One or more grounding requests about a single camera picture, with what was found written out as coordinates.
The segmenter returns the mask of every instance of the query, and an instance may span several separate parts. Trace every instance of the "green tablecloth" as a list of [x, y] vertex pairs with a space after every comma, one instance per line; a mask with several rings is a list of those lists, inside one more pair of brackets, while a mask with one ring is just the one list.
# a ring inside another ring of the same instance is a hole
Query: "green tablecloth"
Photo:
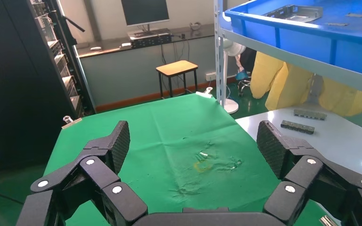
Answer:
[[[45, 174], [74, 160], [85, 144], [107, 136], [119, 120], [131, 144], [119, 174], [149, 213], [183, 207], [262, 211], [279, 180], [256, 142], [214, 98], [186, 95], [85, 117], [61, 131]], [[296, 225], [321, 225], [324, 212], [310, 202]], [[91, 202], [68, 226], [108, 225]]]

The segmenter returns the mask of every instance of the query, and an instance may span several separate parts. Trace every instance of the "monitor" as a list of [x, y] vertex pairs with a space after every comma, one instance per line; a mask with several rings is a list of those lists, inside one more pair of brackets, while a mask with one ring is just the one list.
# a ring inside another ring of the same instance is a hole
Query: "monitor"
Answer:
[[166, 0], [121, 0], [128, 26], [169, 20]]

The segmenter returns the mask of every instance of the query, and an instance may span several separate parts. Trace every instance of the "table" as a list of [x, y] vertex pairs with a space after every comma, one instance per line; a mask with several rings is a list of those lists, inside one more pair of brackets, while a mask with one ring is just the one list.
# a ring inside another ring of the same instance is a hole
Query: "table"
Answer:
[[[279, 183], [255, 141], [214, 98], [195, 94], [83, 118], [61, 131], [45, 174], [72, 161], [89, 140], [108, 135], [119, 120], [128, 121], [131, 134], [119, 177], [149, 213], [181, 212], [183, 207], [261, 211]], [[296, 225], [319, 226], [323, 215], [309, 202]], [[107, 223], [87, 202], [67, 225]]]
[[[325, 113], [327, 118], [325, 121], [319, 121], [296, 117], [293, 115], [294, 109]], [[258, 125], [263, 120], [269, 120], [284, 135], [305, 139], [328, 160], [362, 174], [362, 128], [360, 126], [313, 104], [269, 111], [237, 119], [236, 122], [256, 140]], [[282, 120], [313, 126], [315, 127], [314, 134], [308, 135], [281, 128]]]

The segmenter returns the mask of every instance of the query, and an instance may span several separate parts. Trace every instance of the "black cabinet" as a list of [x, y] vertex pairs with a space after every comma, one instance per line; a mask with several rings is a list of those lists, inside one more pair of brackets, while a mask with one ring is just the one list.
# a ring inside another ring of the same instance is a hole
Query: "black cabinet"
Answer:
[[49, 4], [0, 0], [0, 170], [47, 161], [63, 117], [94, 113], [73, 40]]

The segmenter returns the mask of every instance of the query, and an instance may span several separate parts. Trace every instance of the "blue plastic bin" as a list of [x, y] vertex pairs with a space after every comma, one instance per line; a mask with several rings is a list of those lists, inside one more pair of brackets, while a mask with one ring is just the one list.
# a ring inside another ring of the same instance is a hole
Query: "blue plastic bin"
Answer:
[[[262, 16], [286, 5], [320, 6], [323, 15], [310, 23]], [[362, 14], [362, 0], [253, 0], [225, 11], [235, 33], [362, 73], [362, 18], [348, 13]]]

